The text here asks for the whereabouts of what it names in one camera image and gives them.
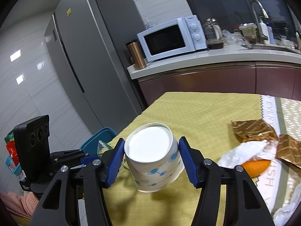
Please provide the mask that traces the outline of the kitchen sink faucet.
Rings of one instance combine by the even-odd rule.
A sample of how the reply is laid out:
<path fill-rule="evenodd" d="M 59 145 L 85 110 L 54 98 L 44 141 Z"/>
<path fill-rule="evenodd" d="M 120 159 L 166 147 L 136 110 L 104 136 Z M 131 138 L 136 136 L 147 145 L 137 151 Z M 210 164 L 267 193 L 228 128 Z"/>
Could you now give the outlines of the kitchen sink faucet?
<path fill-rule="evenodd" d="M 264 7 L 262 6 L 262 4 L 258 1 L 258 0 L 252 0 L 251 1 L 251 7 L 252 7 L 252 12 L 253 12 L 253 14 L 254 14 L 254 16 L 255 16 L 255 20 L 256 20 L 256 24 L 257 24 L 257 28 L 258 28 L 258 36 L 259 36 L 259 42 L 261 43 L 261 44 L 264 44 L 264 41 L 263 41 L 263 39 L 262 39 L 262 34 L 261 34 L 261 28 L 260 28 L 260 25 L 259 25 L 259 16 L 257 15 L 257 13 L 256 13 L 256 9 L 255 9 L 255 5 L 258 5 L 259 6 L 259 8 L 260 8 L 260 10 L 261 10 L 261 15 L 262 15 L 262 17 L 263 17 L 263 21 L 264 20 L 268 20 L 269 19 L 269 17 L 268 17 L 268 15 L 267 15 L 267 12 L 265 11 L 265 9 L 264 9 Z"/>

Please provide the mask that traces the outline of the white tissue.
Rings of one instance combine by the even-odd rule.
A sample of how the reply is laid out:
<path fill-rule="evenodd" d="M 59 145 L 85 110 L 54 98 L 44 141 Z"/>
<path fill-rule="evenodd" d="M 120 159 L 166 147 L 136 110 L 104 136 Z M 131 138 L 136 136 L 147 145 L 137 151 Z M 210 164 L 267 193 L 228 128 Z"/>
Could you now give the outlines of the white tissue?
<path fill-rule="evenodd" d="M 277 152 L 278 141 L 247 141 L 222 155 L 217 164 L 225 168 L 234 168 L 247 161 L 272 160 Z"/>
<path fill-rule="evenodd" d="M 300 203 L 300 187 L 301 184 L 298 184 L 295 187 L 295 190 L 292 194 L 292 197 L 290 199 L 290 203 L 288 205 L 285 205 L 281 208 L 279 208 L 274 213 L 274 224 L 276 226 L 283 226 L 285 223 L 288 222 L 289 218 L 293 215 L 294 211 L 296 210 L 298 204 Z"/>

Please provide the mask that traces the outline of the paper cup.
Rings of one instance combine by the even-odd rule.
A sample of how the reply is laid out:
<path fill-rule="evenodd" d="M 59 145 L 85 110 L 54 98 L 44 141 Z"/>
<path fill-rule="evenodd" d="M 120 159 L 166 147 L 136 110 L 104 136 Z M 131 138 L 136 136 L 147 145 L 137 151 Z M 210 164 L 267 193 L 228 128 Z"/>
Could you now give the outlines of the paper cup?
<path fill-rule="evenodd" d="M 124 151 L 137 190 L 143 193 L 162 190 L 184 170 L 178 141 L 165 124 L 135 129 L 125 140 Z"/>

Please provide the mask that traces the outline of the plastic food bag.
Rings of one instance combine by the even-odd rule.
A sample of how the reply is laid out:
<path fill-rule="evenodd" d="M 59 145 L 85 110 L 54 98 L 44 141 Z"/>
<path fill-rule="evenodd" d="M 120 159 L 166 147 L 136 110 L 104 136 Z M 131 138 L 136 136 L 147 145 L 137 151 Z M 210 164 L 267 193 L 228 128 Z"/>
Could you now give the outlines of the plastic food bag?
<path fill-rule="evenodd" d="M 245 39 L 251 44 L 257 42 L 257 25 L 254 23 L 241 24 L 239 30 L 242 32 Z"/>

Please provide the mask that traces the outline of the blue trash bin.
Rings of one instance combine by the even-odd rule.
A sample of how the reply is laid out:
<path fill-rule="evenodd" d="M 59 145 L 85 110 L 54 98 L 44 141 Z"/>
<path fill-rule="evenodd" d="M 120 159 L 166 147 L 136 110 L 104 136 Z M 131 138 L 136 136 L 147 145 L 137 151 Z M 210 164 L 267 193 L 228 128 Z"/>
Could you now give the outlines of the blue trash bin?
<path fill-rule="evenodd" d="M 88 153 L 89 155 L 96 155 L 99 141 L 102 141 L 104 143 L 109 143 L 116 136 L 117 136 L 117 133 L 113 129 L 111 129 L 109 127 L 102 128 L 98 132 L 96 132 L 92 137 L 90 137 L 80 147 L 80 149 L 83 152 Z"/>

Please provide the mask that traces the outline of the maroon base cabinets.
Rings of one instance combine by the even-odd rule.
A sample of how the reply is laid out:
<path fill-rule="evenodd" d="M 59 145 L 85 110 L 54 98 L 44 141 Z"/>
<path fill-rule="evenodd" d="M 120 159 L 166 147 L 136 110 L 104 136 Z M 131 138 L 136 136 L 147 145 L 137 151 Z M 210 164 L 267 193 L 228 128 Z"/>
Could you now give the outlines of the maroon base cabinets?
<path fill-rule="evenodd" d="M 138 79 L 147 104 L 165 92 L 250 93 L 300 100 L 300 65 L 251 61 L 194 66 Z"/>

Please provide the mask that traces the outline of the white kitchen counter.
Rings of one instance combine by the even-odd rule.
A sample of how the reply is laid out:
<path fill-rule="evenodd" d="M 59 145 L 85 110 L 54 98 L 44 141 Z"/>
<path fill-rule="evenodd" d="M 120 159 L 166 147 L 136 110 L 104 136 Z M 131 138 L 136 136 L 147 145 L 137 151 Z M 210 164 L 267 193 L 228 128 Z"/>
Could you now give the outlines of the white kitchen counter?
<path fill-rule="evenodd" d="M 252 45 L 251 48 L 227 45 L 222 49 L 206 50 L 180 55 L 146 64 L 136 70 L 134 65 L 127 68 L 132 80 L 172 70 L 191 68 L 217 63 L 272 61 L 300 64 L 300 51 L 279 45 Z"/>

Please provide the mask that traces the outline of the red floor bag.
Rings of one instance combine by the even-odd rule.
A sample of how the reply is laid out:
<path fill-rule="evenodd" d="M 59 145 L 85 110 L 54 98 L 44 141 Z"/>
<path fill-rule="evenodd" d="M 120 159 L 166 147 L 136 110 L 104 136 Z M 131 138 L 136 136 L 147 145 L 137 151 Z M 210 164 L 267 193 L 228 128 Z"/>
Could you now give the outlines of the red floor bag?
<path fill-rule="evenodd" d="M 19 158 L 17 155 L 17 150 L 14 141 L 13 131 L 10 131 L 5 137 L 6 149 L 8 151 L 8 157 L 6 159 L 6 166 L 12 174 L 16 176 L 21 173 L 21 167 L 19 163 Z"/>

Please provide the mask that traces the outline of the glass kettle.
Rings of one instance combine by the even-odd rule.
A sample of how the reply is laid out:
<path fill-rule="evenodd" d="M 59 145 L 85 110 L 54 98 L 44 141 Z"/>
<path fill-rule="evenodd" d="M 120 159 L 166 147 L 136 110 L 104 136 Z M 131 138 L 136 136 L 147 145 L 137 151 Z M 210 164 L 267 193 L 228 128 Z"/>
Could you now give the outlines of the glass kettle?
<path fill-rule="evenodd" d="M 208 18 L 206 20 L 204 33 L 208 49 L 217 50 L 224 47 L 223 33 L 216 18 Z"/>

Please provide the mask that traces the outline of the white soap bottle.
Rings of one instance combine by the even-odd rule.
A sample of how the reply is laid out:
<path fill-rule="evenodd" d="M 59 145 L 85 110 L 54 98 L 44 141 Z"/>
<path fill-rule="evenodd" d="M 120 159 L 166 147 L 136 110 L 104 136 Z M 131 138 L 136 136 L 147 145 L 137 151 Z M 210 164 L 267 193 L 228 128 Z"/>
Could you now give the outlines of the white soap bottle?
<path fill-rule="evenodd" d="M 269 34 L 268 34 L 268 29 L 267 29 L 267 25 L 263 22 L 263 17 L 260 16 L 259 19 L 259 25 L 261 28 L 261 34 L 262 34 L 262 39 L 264 41 L 265 44 L 270 44 L 270 38 L 269 38 Z"/>

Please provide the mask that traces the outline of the grey double door refrigerator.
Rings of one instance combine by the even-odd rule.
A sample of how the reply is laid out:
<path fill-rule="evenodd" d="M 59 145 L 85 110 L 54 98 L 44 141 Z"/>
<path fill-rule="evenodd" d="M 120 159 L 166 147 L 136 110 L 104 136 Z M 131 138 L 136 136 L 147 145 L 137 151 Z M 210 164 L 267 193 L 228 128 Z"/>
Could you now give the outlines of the grey double door refrigerator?
<path fill-rule="evenodd" d="M 92 133 L 121 132 L 144 108 L 126 44 L 144 30 L 134 0 L 60 0 L 44 37 L 59 80 Z"/>

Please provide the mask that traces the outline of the yellow patterned tablecloth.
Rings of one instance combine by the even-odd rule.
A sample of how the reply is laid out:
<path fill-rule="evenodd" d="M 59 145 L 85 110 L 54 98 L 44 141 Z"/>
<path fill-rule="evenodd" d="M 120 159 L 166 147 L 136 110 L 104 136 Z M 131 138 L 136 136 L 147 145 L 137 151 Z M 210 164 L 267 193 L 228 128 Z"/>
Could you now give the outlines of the yellow patterned tablecloth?
<path fill-rule="evenodd" d="M 300 140 L 300 102 L 268 97 L 266 103 L 263 107 L 258 94 L 167 92 L 117 136 L 127 138 L 138 127 L 159 122 L 213 161 L 239 145 L 231 126 L 234 121 L 278 120 L 278 133 Z M 181 173 L 161 191 L 142 193 L 130 172 L 124 171 L 104 195 L 114 225 L 191 225 L 200 191 Z"/>

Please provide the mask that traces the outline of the dark kitchen window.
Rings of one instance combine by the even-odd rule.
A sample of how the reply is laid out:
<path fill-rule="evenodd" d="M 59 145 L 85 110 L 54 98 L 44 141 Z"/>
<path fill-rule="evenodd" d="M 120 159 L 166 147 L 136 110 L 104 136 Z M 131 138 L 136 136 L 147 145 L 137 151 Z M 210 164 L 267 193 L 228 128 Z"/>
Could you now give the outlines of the dark kitchen window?
<path fill-rule="evenodd" d="M 258 0 L 269 17 L 269 24 L 275 37 L 286 36 L 295 39 L 296 21 L 293 12 L 285 0 Z M 216 18 L 221 29 L 232 31 L 233 26 L 255 22 L 262 15 L 257 4 L 252 0 L 187 0 L 189 7 L 200 22 Z"/>

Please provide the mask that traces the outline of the white microwave oven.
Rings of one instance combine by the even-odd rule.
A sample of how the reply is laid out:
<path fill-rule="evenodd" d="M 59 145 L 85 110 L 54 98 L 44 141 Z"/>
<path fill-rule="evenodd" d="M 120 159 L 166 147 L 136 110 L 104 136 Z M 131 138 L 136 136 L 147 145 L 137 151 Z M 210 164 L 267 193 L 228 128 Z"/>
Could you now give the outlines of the white microwave oven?
<path fill-rule="evenodd" d="M 196 15 L 180 17 L 137 34 L 148 62 L 207 49 Z"/>

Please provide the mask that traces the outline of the copper thermos tumbler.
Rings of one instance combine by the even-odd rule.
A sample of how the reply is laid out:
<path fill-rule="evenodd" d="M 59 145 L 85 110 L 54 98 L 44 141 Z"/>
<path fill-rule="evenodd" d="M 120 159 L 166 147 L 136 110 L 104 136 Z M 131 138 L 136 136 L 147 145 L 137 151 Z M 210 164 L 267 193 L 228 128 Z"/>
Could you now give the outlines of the copper thermos tumbler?
<path fill-rule="evenodd" d="M 127 42 L 125 45 L 131 53 L 135 70 L 141 70 L 146 68 L 146 62 L 144 60 L 143 53 L 140 49 L 138 40 L 132 40 L 130 42 Z"/>

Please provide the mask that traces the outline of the gold foil wrapper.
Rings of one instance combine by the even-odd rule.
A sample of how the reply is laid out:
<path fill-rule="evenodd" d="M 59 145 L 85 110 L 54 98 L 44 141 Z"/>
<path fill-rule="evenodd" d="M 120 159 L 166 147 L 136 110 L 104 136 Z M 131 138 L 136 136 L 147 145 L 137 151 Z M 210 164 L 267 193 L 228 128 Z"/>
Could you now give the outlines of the gold foil wrapper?
<path fill-rule="evenodd" d="M 235 135 L 247 141 L 278 141 L 275 129 L 263 119 L 231 121 Z"/>
<path fill-rule="evenodd" d="M 281 134 L 277 145 L 276 158 L 291 163 L 300 169 L 300 141 L 288 134 Z"/>

